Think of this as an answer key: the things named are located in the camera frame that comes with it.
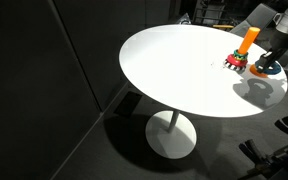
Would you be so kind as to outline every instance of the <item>floor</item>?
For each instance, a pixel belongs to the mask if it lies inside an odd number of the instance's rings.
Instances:
[[[288,53],[283,58],[280,63],[285,65]],[[130,117],[117,113],[128,92],[140,99]],[[195,127],[197,144],[188,156],[177,160],[157,155],[145,138],[146,122],[162,110],[172,109],[128,83],[52,179],[233,180],[254,167],[239,150],[240,143],[253,139],[265,154],[288,144],[288,136],[274,126],[276,120],[288,116],[288,91],[278,105],[249,117],[211,118],[183,112]]]

